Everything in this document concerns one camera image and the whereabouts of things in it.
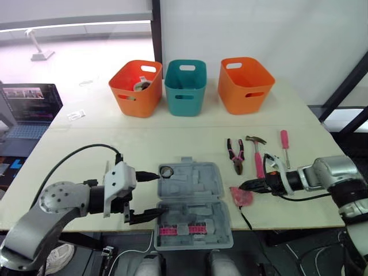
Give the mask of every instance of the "sneaker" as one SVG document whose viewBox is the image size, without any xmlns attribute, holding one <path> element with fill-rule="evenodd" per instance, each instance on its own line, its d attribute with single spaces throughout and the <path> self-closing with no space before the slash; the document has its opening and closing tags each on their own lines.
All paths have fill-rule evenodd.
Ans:
<svg viewBox="0 0 368 276">
<path fill-rule="evenodd" d="M 74 255 L 74 246 L 63 244 L 62 246 L 53 249 L 47 257 L 45 275 L 54 274 L 70 262 Z M 42 276 L 43 267 L 40 268 L 37 276 Z"/>
</svg>

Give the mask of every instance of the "hammer head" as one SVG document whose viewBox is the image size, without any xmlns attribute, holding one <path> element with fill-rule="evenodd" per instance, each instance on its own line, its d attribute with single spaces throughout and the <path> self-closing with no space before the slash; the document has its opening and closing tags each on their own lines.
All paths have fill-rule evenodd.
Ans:
<svg viewBox="0 0 368 276">
<path fill-rule="evenodd" d="M 262 144 L 266 144 L 267 142 L 264 141 L 262 138 L 259 138 L 257 136 L 246 136 L 246 141 L 252 141 L 254 143 L 262 143 Z"/>
</svg>

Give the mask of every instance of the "screwdriver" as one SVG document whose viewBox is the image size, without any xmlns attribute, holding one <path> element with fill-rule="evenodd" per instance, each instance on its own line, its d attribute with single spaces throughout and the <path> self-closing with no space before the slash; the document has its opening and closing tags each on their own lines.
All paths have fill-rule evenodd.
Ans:
<svg viewBox="0 0 368 276">
<path fill-rule="evenodd" d="M 285 156 L 286 156 L 286 167 L 290 168 L 290 160 L 289 160 L 289 155 L 288 155 L 288 149 L 289 149 L 289 137 L 288 137 L 288 132 L 286 130 L 282 130 L 280 132 L 281 135 L 281 143 L 282 143 L 282 148 L 285 150 Z"/>
</svg>

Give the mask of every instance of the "white table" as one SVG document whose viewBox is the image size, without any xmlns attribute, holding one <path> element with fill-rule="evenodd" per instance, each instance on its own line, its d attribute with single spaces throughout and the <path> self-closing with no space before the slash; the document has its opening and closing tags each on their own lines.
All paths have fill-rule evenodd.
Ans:
<svg viewBox="0 0 368 276">
<path fill-rule="evenodd" d="M 192 156 L 197 162 L 215 162 L 220 168 L 225 191 L 222 200 L 228 205 L 233 229 L 248 228 L 233 204 L 229 187 L 256 178 L 256 173 L 253 144 L 244 142 L 246 160 L 243 162 L 243 175 L 238 176 L 228 158 L 226 138 L 259 136 L 267 140 L 267 145 L 260 146 L 261 151 L 283 156 L 279 131 L 287 129 L 293 168 L 311 164 L 317 157 L 343 154 L 308 107 L 285 83 L 274 86 L 259 113 L 244 116 L 228 114 L 211 86 L 206 94 L 204 111 L 195 118 L 174 117 L 163 108 L 163 103 L 151 118 L 127 117 L 120 113 L 108 89 L 100 94 L 101 99 L 95 104 L 80 103 L 78 108 L 77 104 L 65 106 L 0 202 L 0 229 L 9 229 L 28 210 L 40 183 L 61 158 L 87 144 L 115 146 L 124 154 L 124 160 L 136 170 L 157 172 L 160 164 L 180 162 L 181 156 Z M 208 99 L 217 102 L 217 105 L 210 105 Z M 67 121 L 67 113 L 81 108 L 86 111 L 86 117 Z M 111 163 L 114 160 L 114 154 L 108 149 L 88 149 L 65 162 L 48 183 L 61 180 L 81 183 L 93 178 L 102 183 L 107 160 Z M 307 197 L 316 193 L 298 191 L 296 196 Z M 141 213 L 144 209 L 154 208 L 159 200 L 157 181 L 138 183 L 133 191 L 131 208 Z M 307 202 L 288 202 L 271 194 L 256 194 L 253 204 L 244 207 L 243 213 L 254 229 L 344 225 L 338 208 L 328 197 Z M 66 226 L 66 231 L 153 229 L 155 223 L 129 226 L 122 221 L 121 214 L 113 214 L 106 219 L 102 218 L 102 214 L 94 214 L 72 221 Z"/>
</svg>

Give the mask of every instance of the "pliers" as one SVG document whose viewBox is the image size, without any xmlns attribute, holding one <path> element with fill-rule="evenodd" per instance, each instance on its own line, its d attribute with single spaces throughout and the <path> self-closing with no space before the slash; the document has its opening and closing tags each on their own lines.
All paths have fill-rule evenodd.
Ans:
<svg viewBox="0 0 368 276">
<path fill-rule="evenodd" d="M 242 162 L 244 161 L 244 146 L 243 141 L 241 139 L 238 140 L 240 151 L 238 156 L 235 156 L 234 151 L 231 148 L 231 139 L 228 139 L 228 151 L 229 151 L 229 158 L 234 163 L 234 169 L 238 175 L 242 174 L 243 165 Z"/>
</svg>

